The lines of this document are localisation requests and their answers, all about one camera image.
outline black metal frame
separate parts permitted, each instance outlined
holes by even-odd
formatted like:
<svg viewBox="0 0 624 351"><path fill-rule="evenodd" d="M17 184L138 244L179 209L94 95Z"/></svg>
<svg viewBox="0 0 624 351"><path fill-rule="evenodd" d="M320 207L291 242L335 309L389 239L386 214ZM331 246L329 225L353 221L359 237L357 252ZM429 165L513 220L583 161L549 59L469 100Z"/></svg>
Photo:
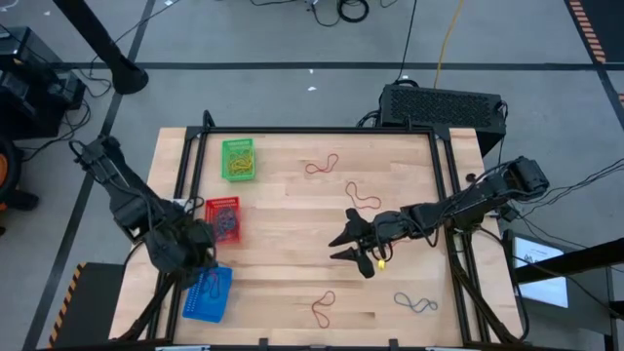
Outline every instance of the black metal frame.
<svg viewBox="0 0 624 351"><path fill-rule="evenodd" d="M405 134L415 134L415 135L425 135L428 136L429 139L429 148L431 151L432 164L434 169L434 177L436 180L436 185L438 188L438 197L440 200L444 200L447 197L447 192L445 190L442 164L440 162L440 154L437 144L437 135L431 128L325 128L325 127L216 127L210 114L205 112L204 114L204 125L199 127L187 127L186 134L184 137L184 145L182 147L182 155L180 159L177 180L175 183L175 197L181 197L184 185L184 179L186 178L186 173L188 169L188 163L190 159L190 149L191 145L194 142L195 138L199 138L199 148L197 151L197 155L195 158L195 166L193 177L191 181L191 189L189 197L193 198L197 196L197 192L199 190L199 182L201 178L201 165L204 161L205 149L206 149L206 141L209 134L358 134L358 135L405 135ZM457 169L454 161L454 156L452 152L452 146L450 144L450 140L446 137L444 140L444 146L447 154L449 172L450 172L450 180L453 188L453 192L457 192L460 190L459 187L459 178L457 175ZM447 247L450 252L455 252L456 248L454 245L454 241L452 240L452 231L446 230L447 237ZM468 271L471 276L471 282L476 287L477 291L479 290L479 279L477 276L477 268L474 261L474 253L472 252L472 247L468 242L464 244L467 255L465 257L466 265ZM449 254L448 255L449 264L459 264L457 255ZM163 282L163 275L159 274L159 278L157 281L157 288ZM463 290L460 283L455 279L453 280L453 291L455 295L455 304L457 308L457 318L459 321L459 329L461 333L462 343L466 345L471 342L470 336L470 327L468 322L468 316L466 312L466 304L464 300ZM173 340L176 331L176 324L178 318L179 304L180 304L180 296L181 296L181 287L179 284L174 286L174 293L172 296L172 304L169 311L167 328L166 328L166 339ZM478 318L478 328L479 334L482 338L482 342L489 342L488 335L488 326L486 321L480 311L476 311ZM152 322L148 328L147 338L156 337L156 330L158 327L158 320L160 318L160 310L157 311L156 315L153 317ZM259 348L262 348L262 340L258 344ZM398 340L390 339L389 340L390 349L401 349L401 350L423 350L423 347L399 347ZM218 346L219 349L249 349L254 346ZM279 349L299 349L301 346L281 346ZM332 347L334 350L388 350L387 346L383 347Z"/></svg>

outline cable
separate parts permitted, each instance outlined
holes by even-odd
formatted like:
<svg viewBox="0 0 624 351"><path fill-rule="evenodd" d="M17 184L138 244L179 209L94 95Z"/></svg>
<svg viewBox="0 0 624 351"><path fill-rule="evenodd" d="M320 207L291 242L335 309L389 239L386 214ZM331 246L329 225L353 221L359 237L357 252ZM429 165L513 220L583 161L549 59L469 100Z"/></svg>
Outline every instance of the cable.
<svg viewBox="0 0 624 351"><path fill-rule="evenodd" d="M91 120L91 107L89 106L89 104L86 101L82 101L81 103L82 106L86 107L86 111L85 114L83 115L82 119L80 120L80 122L76 123L76 124L71 124L69 122L69 118L67 117L67 112L65 112L65 114L63 115L63 118L65 119L65 124L67 126L69 126L69 132L63 134L62 136L59 136L57 138L54 138L52 140L49 140L47 142L45 142L43 145L32 148L32 147L21 147L20 149L22 150L34 150L30 156L24 157L23 159L21 159L21 161L23 163L26 163L30 160L32 160L33 158L35 158L35 156L37 156L37 154L39 154L41 151L45 150L46 148L48 148L48 146L57 143L59 141L68 141L72 138L75 137L75 134L78 130L80 130L81 128L85 127L89 121Z"/></svg>
<svg viewBox="0 0 624 351"><path fill-rule="evenodd" d="M133 248L130 250L130 253L128 253L128 256L126 256L126 260L124 260L124 270L128 266L128 262L130 262L130 258L135 254L135 251L143 244L145 244L145 242L141 240L138 243L136 243L136 245L134 245Z"/></svg>
<svg viewBox="0 0 624 351"><path fill-rule="evenodd" d="M398 81L401 79L401 75L403 74L403 68L406 65L406 56L408 55L408 48L410 47L411 28L413 27L413 18L415 17L415 14L416 14L416 3L417 3L417 0L413 0L413 7L411 8L411 19L409 20L408 40L406 40L406 48L403 50L403 59L401 60L401 69L399 69L399 76L397 77L397 79L395 79L395 81Z"/></svg>
<svg viewBox="0 0 624 351"><path fill-rule="evenodd" d="M520 307L523 310L523 318L525 319L525 330L523 331L523 334L520 336L520 341L524 341L528 336L528 332L530 331L530 319L528 318L528 312L527 312L527 307L525 306L525 299L523 298L523 292L520 290L520 285L518 284L518 277L516 276L516 270L514 269L514 266L509 257L511 253L508 252L507 248L503 244L503 241L499 237L497 237L494 233L483 228L481 225L479 225L477 228L481 230L482 232L488 234L496 242L498 242L498 244L500 244L500 246L502 247L503 252L505 253L505 262L507 263L507 269L509 270L512 288L514 288L514 291L518 294L518 298L520 299Z"/></svg>
<svg viewBox="0 0 624 351"><path fill-rule="evenodd" d="M163 9L159 10L158 12L154 13L152 16L148 17L147 19L142 19L139 22L137 22L132 28L126 30L121 36L119 36L119 38L117 38L115 40L115 44L117 44L120 40L122 40L126 35L128 35L130 32L132 32L133 30L137 29L138 27L140 27L141 25L143 25L144 23L148 22L149 20L155 18L156 16L164 13L165 11L169 10L170 8L172 8L175 4L177 4L178 2L180 2L182 0L176 0L173 4L164 7ZM91 60L90 66L89 66L89 76L93 76L93 71L94 71L94 63L96 62L96 59L98 59L98 55L96 55L94 57L94 59Z"/></svg>
<svg viewBox="0 0 624 351"><path fill-rule="evenodd" d="M384 9L387 9L387 8L389 8L390 6L392 6L392 5L396 4L398 1L399 1L399 0L394 0L394 1L391 1L390 3L388 3L387 5L384 5L384 4L383 4L383 0L379 0L379 6L381 6L381 7L382 7L382 8L384 8Z"/></svg>
<svg viewBox="0 0 624 351"><path fill-rule="evenodd" d="M545 206L550 206L555 204L557 201L561 200L562 198L564 198L565 196L569 195L571 192L581 189L585 186L588 186L590 184L592 184L594 181L599 180L603 177L606 176L610 176L616 172L619 171L624 171L624 164L622 163L622 161L624 161L624 158L617 160L616 162L614 162L613 164L611 164L610 166L607 166L591 175L588 175L585 179L579 181L578 183L571 185L571 186L562 186L562 187L557 187L554 189L551 189L549 191L547 191L544 195L542 195L541 197L539 197L538 199L535 200L531 200L531 201L525 201L523 203L525 204L538 204L537 206L533 207L532 209L530 209L530 211L528 211L526 214L522 215L522 217L527 217L528 215L531 215L535 210L541 208L541 207L545 207ZM555 193L556 191L561 191L563 190L563 192L555 195L554 197L552 197L550 200L542 203L541 201L544 201L549 195Z"/></svg>
<svg viewBox="0 0 624 351"><path fill-rule="evenodd" d="M336 2L335 2L336 8L338 7L339 1L340 0L336 0ZM323 27L330 28L330 27L333 27L333 26L337 25L340 22L340 16L338 16L338 18L334 22L332 22L332 23L323 23L323 22L321 22L321 20L319 19L319 15L316 13L316 5L314 5L314 3L310 4L310 10L312 10L312 15L314 15L314 20L318 24L322 25Z"/></svg>
<svg viewBox="0 0 624 351"><path fill-rule="evenodd" d="M509 106L507 105L507 102L503 100L499 102L498 105L499 106L497 109L498 111L503 111L503 123L505 123L505 126L507 126L507 116L509 115ZM503 155L503 143L505 143L505 136L503 136L503 138L500 140L500 148L498 149L497 165L500 165L500 157Z"/></svg>
<svg viewBox="0 0 624 351"><path fill-rule="evenodd" d="M452 16L452 21L450 22L450 26L447 30L447 35L445 36L445 41L442 43L442 50L440 51L440 58L438 59L438 69L436 69L436 79L433 81L433 89L438 89L438 77L440 76L440 70L442 68L442 60L445 57L445 51L447 50L447 42L449 41L450 34L452 30L455 28L455 23L457 22L457 18L459 17L459 13L461 12L461 7L464 5L464 0L459 0L459 4L457 5L457 10L455 10L455 14Z"/></svg>
<svg viewBox="0 0 624 351"><path fill-rule="evenodd" d="M250 2L254 6L279 5L279 4L286 4L286 3L295 2L295 1L298 1L298 0L269 1L269 2L258 4L258 3L255 3L254 0L250 0Z"/></svg>
<svg viewBox="0 0 624 351"><path fill-rule="evenodd" d="M357 18L350 18L344 15L344 12L342 11L342 7L344 7L344 5L355 6L355 4L362 4L362 6L364 6L364 13ZM359 23L369 16L369 11L371 10L371 8L369 7L369 3L367 2L367 0L338 0L337 10L338 10L338 16L342 20L349 22L349 23Z"/></svg>

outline black cable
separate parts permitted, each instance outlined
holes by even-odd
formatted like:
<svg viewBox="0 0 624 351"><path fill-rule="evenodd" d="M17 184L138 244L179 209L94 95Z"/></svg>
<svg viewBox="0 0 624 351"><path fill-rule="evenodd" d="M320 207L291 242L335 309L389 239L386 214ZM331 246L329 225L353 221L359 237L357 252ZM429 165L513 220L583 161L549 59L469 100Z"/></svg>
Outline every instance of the black cable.
<svg viewBox="0 0 624 351"><path fill-rule="evenodd" d="M254 0L250 0L250 2L254 6L279 5L279 4L287 4L287 3L295 2L295 1L298 1L298 0L268 1L268 2L265 2L265 3L258 4L258 3L255 3Z"/></svg>
<svg viewBox="0 0 624 351"><path fill-rule="evenodd" d="M513 263L510 258L511 253L508 252L507 248L503 244L503 241L500 238L498 238L494 233L483 228L481 225L479 225L477 228L483 231L484 233L488 234L494 240L496 240L498 244L500 244L500 246L502 247L503 252L505 253L505 262L507 263L507 269L509 270L509 275L511 278L511 285L514 288L514 291L518 294L518 297L520 298L520 307L523 310L523 318L525 319L525 330L523 331L523 334L520 336L520 341L524 341L527 338L528 332L530 330L530 319L528 318L528 312L527 312L527 307L525 306L525 299L523 298L523 292L520 290L520 285L518 284L518 277L516 276L516 269L514 269Z"/></svg>
<svg viewBox="0 0 624 351"><path fill-rule="evenodd" d="M498 110L503 112L503 123L505 123L505 128L507 128L507 116L509 115L509 105L507 102L501 101L498 103ZM503 155L503 144L505 143L505 136L500 140L500 148L498 149L498 165L500 165L500 158Z"/></svg>
<svg viewBox="0 0 624 351"><path fill-rule="evenodd" d="M135 251L143 244L145 244L145 242L141 240L138 243L136 243L136 245L130 250L130 252L128 253L128 256L126 256L126 260L124 260L124 270L128 266L128 262L130 262L130 258L132 258L132 256L135 254Z"/></svg>
<svg viewBox="0 0 624 351"><path fill-rule="evenodd" d="M621 158L617 161L615 161L614 163L612 163L611 165L591 174L588 175L585 179L577 182L576 184L570 185L570 186L561 186L561 187L557 187L557 188L553 188L550 189L549 191L547 191L544 195L540 196L539 198L535 199L535 200L530 200L530 201L523 201L524 204L539 204L537 206L535 206L534 208L532 208L527 214L524 214L523 216L528 216L530 214L532 214L536 209L540 208L540 207L544 207L544 206L550 206L553 205L554 203L556 203L557 201L559 201L561 198L563 198L564 196L567 196L568 194L570 194L572 191L574 190L578 190L580 188L583 188L587 185L592 184L594 181L599 180L605 176L610 176L611 174L615 173L615 172L619 172L619 171L623 171L624 170L624 163L622 163L624 161L624 158ZM550 200L546 201L546 202L542 202L544 201L548 196L550 196L551 194L557 192L557 191L562 191L561 193L555 195L553 198L551 198Z"/></svg>
<svg viewBox="0 0 624 351"><path fill-rule="evenodd" d="M322 25L323 27L330 28L330 27L333 27L333 26L337 25L337 24L340 22L340 17L338 17L338 18L335 20L335 22L333 22L333 23L323 23L323 22L321 22L321 20L319 19L319 15L316 13L316 5L314 5L314 4L310 4L310 10L312 10L312 15L314 15L314 20L315 20L318 24Z"/></svg>
<svg viewBox="0 0 624 351"><path fill-rule="evenodd" d="M130 29L126 30L126 32L124 32L121 36L119 36L119 38L117 38L115 40L115 44L117 44L120 40L122 40L126 35L130 34L130 32L132 32L133 30L139 28L141 25L143 25L144 23L148 22L149 20L155 18L156 16L164 13L165 11L169 10L170 8L172 8L175 4L177 4L178 2L180 2L182 0L176 0L173 4L169 5L169 6L165 6L163 9L157 11L156 13L152 14L152 16L148 17L147 19L142 19L139 22L137 22L133 27L131 27ZM89 66L89 76L93 76L93 72L94 72L94 63L96 62L96 59L98 59L98 55L96 55L94 57L94 59L91 60L90 66Z"/></svg>
<svg viewBox="0 0 624 351"><path fill-rule="evenodd" d="M75 68L78 70L78 72L80 72L80 74L82 74L83 77L85 77L85 79L88 79L92 82L100 82L103 86L106 87L106 89L104 89L104 91L100 94L95 95L93 93L93 91L91 90L91 88L89 88L88 85L85 84L85 88L87 89L87 93L89 93L89 95L91 96L91 98L101 98L103 96L106 95L106 93L108 93L110 91L110 89L113 86L113 83L111 81L109 81L108 79L105 78L96 78L96 77L92 77L92 76L88 76L87 74L85 74L85 72L83 72L82 69L80 68Z"/></svg>
<svg viewBox="0 0 624 351"><path fill-rule="evenodd" d="M390 6L392 6L392 5L396 4L398 1L399 1L399 0L394 0L394 1L389 2L387 5L385 5L385 4L383 3L383 0L379 0L379 6L381 6L381 7L382 7L382 8L384 8L384 9L387 9L387 8L389 8Z"/></svg>
<svg viewBox="0 0 624 351"><path fill-rule="evenodd" d="M342 11L342 7L344 5L355 6L355 4L361 4L362 6L364 6L364 13L361 16L356 17L356 18L350 18L344 15L344 12ZM359 23L365 20L366 17L369 16L369 11L371 10L371 8L369 7L369 3L367 2L367 0L338 0L337 10L338 10L338 16L340 17L341 20L344 20L349 23Z"/></svg>
<svg viewBox="0 0 624 351"><path fill-rule="evenodd" d="M63 134L62 136L56 137L52 140L49 140L47 142L45 142L43 145L32 148L32 147L21 147L20 149L22 150L34 150L29 156L24 157L21 161L23 163L28 162L30 160L32 160L33 158L35 158L35 156L37 156L37 154L39 154L41 151L45 150L46 148L48 148L50 145L60 142L60 141L68 141L72 138L75 137L75 134L78 130L80 130L81 128L85 127L89 121L91 120L91 107L89 106L89 104L83 100L82 104L83 106L86 107L86 111L85 114L83 115L82 119L80 120L80 122L76 123L76 124L71 124L69 122L69 118L67 117L67 113L65 112L63 118L66 120L66 125L69 126L69 132Z"/></svg>
<svg viewBox="0 0 624 351"><path fill-rule="evenodd" d="M408 55L408 48L410 47L411 28L413 27L413 18L416 14L416 3L417 0L413 0L413 7L411 8L411 19L409 20L408 40L406 40L406 48L403 51L403 59L401 60L401 69L399 70L399 76L396 79L397 81L401 79L401 75L403 74L403 68L406 65L406 56Z"/></svg>

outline metal stand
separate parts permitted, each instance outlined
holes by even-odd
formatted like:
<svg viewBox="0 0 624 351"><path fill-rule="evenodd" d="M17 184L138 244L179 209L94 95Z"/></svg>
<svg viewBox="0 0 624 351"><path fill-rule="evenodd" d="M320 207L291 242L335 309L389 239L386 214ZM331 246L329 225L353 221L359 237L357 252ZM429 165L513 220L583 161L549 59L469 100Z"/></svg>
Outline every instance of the metal stand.
<svg viewBox="0 0 624 351"><path fill-rule="evenodd" d="M572 253L565 253L557 257L539 261L540 270L530 264L516 268L518 283L538 282L553 278L546 273L552 271L561 276L581 273L594 268L609 267L611 264L624 262L624 238L605 244L597 245Z"/></svg>
<svg viewBox="0 0 624 351"><path fill-rule="evenodd" d="M84 0L54 0L96 54L108 65L113 75L113 87L121 95L141 91L149 77L144 70L130 62L108 35L106 28Z"/></svg>

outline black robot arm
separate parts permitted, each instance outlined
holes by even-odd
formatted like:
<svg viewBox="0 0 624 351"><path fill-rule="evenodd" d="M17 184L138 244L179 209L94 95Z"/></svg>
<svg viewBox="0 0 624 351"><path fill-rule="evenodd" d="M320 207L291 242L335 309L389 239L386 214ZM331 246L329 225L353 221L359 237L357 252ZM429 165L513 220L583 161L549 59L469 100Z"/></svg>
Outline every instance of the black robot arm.
<svg viewBox="0 0 624 351"><path fill-rule="evenodd" d="M430 241L430 236L437 233L442 224L461 231L471 230L483 221L489 211L512 199L539 197L548 186L548 180L537 163L520 157L481 175L465 190L438 203L404 206L398 212L376 215L371 223L363 220L355 209L348 209L346 215L349 220L330 247L348 243L356 243L357 247L335 253L331 258L357 262L360 272L370 278L374 269L367 253L387 260L392 254L392 242L404 238Z"/></svg>
<svg viewBox="0 0 624 351"><path fill-rule="evenodd" d="M75 147L78 144L82 152ZM126 236L144 242L152 264L168 276L147 307L119 340L137 340L175 281L194 285L206 268L217 267L213 227L194 219L191 211L163 200L126 164L120 144L100 136L90 144L70 141L76 162L101 184L110 196L113 218Z"/></svg>

